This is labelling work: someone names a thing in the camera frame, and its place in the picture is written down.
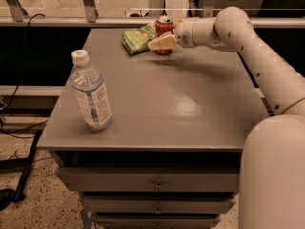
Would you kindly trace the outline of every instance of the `equipment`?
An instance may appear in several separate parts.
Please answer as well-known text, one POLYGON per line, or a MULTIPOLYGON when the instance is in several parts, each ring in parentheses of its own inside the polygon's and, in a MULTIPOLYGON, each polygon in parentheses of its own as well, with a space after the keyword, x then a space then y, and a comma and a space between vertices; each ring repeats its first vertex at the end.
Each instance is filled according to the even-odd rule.
POLYGON ((254 127, 245 142, 239 229, 299 228, 305 203, 305 79, 259 38, 237 7, 216 18, 178 21, 174 35, 154 39, 149 48, 172 49, 177 43, 238 52, 277 115, 254 127))

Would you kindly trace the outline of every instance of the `green package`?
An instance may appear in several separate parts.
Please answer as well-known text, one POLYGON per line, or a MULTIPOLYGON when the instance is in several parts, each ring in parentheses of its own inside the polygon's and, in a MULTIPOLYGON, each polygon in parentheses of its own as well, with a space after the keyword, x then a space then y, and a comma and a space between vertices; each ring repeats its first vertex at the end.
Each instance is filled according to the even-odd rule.
POLYGON ((155 23, 148 24, 136 30, 125 31, 122 37, 123 44, 130 55, 147 51, 149 49, 147 46, 148 42, 155 38, 155 23))

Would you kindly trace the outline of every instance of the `bottle cap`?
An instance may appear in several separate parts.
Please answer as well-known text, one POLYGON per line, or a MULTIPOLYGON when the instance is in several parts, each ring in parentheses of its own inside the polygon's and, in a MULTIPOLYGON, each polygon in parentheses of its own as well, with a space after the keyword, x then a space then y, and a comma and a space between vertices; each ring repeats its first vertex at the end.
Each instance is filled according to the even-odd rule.
POLYGON ((72 53, 73 64, 79 67, 86 67, 89 63, 89 56, 86 50, 76 50, 72 53))

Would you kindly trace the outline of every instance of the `drawer handle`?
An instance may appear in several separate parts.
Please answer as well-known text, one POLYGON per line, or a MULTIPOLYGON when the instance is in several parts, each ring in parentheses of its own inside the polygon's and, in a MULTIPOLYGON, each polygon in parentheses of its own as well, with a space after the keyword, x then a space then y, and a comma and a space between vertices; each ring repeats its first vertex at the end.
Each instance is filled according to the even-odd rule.
POLYGON ((161 181, 159 180, 158 183, 154 186, 155 190, 162 190, 164 186, 162 186, 161 181))
POLYGON ((160 214, 162 214, 162 211, 160 210, 159 207, 157 207, 156 210, 155 210, 155 213, 156 213, 157 215, 160 215, 160 214))

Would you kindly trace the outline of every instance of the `red can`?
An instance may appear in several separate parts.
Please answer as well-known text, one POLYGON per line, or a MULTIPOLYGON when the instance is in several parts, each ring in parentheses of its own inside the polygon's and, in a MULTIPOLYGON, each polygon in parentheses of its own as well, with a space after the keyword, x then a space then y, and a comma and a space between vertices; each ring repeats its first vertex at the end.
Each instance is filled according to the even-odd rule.
MULTIPOLYGON (((155 22, 155 34, 156 37, 159 37, 161 34, 165 32, 173 32, 173 21, 168 16, 161 16, 156 22, 155 22)), ((156 53, 167 55, 172 52, 172 50, 155 50, 156 53)))

